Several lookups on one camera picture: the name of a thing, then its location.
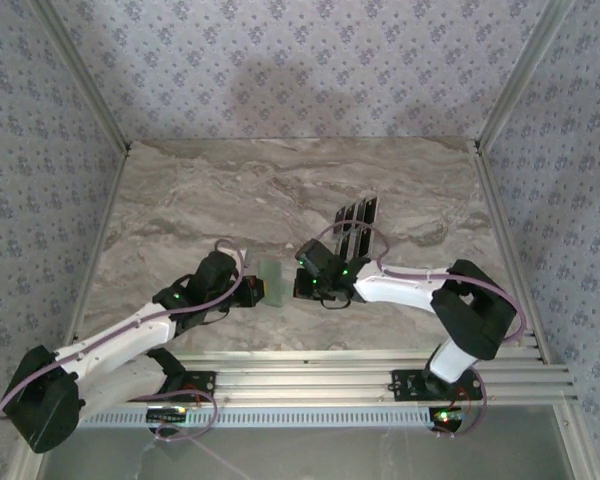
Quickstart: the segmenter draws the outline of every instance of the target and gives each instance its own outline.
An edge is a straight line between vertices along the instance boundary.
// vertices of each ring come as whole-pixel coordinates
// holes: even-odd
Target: aluminum frame
[[[538,64],[553,42],[575,0],[548,0],[513,71],[478,135],[480,148],[488,151],[509,120]]]
[[[105,135],[118,151],[125,152],[128,142],[124,138],[122,129],[118,126],[55,8],[49,0],[29,0],[29,5],[40,20],[49,41],[56,48],[71,73]]]
[[[468,148],[476,168],[495,233],[501,246],[507,271],[514,286],[514,295],[529,319],[528,330],[515,347],[500,350],[498,357],[479,365],[487,386],[491,405],[553,405],[569,461],[578,480],[600,479],[600,461],[595,454],[586,429],[582,410],[568,369],[552,363],[552,356],[537,308],[505,221],[504,208],[497,195],[493,174],[484,156],[478,155],[474,143]],[[73,338],[82,316],[97,267],[97,257],[113,200],[119,183],[112,189],[105,221],[94,249],[94,258],[83,284],[76,307]],[[389,372],[398,368],[422,368],[430,351],[340,351],[340,352],[214,352],[205,354],[176,353],[190,369],[214,369],[219,373],[216,398],[224,408],[231,407],[297,407],[310,406],[382,406],[391,409],[401,405],[393,402],[386,389]],[[283,384],[284,388],[273,384]],[[146,408],[125,404],[130,408]],[[20,440],[14,452],[7,478],[13,480],[37,478],[44,459],[31,452]]]

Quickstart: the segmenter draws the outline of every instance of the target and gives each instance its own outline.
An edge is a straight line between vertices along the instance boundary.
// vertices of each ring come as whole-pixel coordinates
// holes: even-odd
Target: wall
[[[578,0],[489,152],[600,451],[600,0]]]
[[[119,160],[24,1],[0,1],[0,398],[57,348]],[[0,427],[0,478],[16,438]]]
[[[544,5],[531,0],[54,3],[131,140],[473,138]]]

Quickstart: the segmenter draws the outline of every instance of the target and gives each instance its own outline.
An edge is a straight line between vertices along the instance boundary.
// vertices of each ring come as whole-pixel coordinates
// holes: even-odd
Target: ventilation slot
[[[96,414],[81,428],[147,428],[146,410],[117,408]],[[185,427],[201,428],[211,421],[209,407],[187,413]],[[344,428],[431,426],[428,408],[418,407],[316,407],[316,408],[224,408],[214,428]]]

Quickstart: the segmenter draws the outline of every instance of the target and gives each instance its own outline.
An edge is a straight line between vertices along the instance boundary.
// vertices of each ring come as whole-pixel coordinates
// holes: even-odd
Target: black bracket
[[[482,400],[480,381],[471,370],[465,370],[451,387],[455,387],[453,389],[455,390],[454,394],[464,390],[462,394],[457,395],[458,400]],[[425,384],[422,370],[393,370],[391,372],[391,383],[387,388],[393,392],[393,399],[396,402],[454,400],[454,398],[442,397],[431,392]],[[468,398],[461,396],[464,392],[466,392]]]
[[[450,274],[498,285],[477,265],[456,260]],[[469,304],[466,299],[471,295]],[[480,360],[493,360],[502,344],[516,309],[507,300],[485,288],[467,282],[447,280],[433,292],[431,307],[455,344]]]
[[[178,378],[178,386],[172,386],[170,390],[195,389],[208,393],[213,397],[216,389],[216,372],[212,371],[186,371]],[[209,403],[209,400],[196,395],[176,395],[169,398],[169,402],[182,403]],[[178,407],[149,408],[145,417],[146,423],[183,423],[187,419],[187,410]]]

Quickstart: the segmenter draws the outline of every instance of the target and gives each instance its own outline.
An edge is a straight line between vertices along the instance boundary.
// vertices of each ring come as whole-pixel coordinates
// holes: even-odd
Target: glass panel
[[[216,429],[199,446],[154,442],[144,429],[78,430],[46,456],[40,479],[564,480],[568,465],[551,407],[492,407],[467,437],[422,429]]]

